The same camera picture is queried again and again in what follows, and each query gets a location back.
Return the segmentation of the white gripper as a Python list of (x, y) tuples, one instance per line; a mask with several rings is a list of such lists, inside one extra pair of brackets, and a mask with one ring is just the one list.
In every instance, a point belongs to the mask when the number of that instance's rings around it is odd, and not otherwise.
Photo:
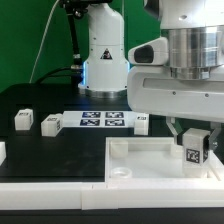
[(128, 75), (127, 98), (132, 111), (167, 116), (175, 144), (183, 131), (177, 118), (211, 121), (209, 150), (221, 159), (217, 149), (224, 123), (224, 66), (212, 69), (207, 80), (178, 80), (163, 66), (134, 66)]

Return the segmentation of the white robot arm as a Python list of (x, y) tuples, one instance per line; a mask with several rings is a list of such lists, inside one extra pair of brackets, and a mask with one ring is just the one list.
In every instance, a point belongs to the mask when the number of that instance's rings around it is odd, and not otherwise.
[(106, 67), (118, 53), (107, 43), (106, 7), (90, 8), (93, 52), (85, 89), (92, 94), (127, 92), (136, 112), (224, 123), (224, 0), (144, 0), (160, 22), (159, 36), (128, 52), (132, 68), (120, 78)]

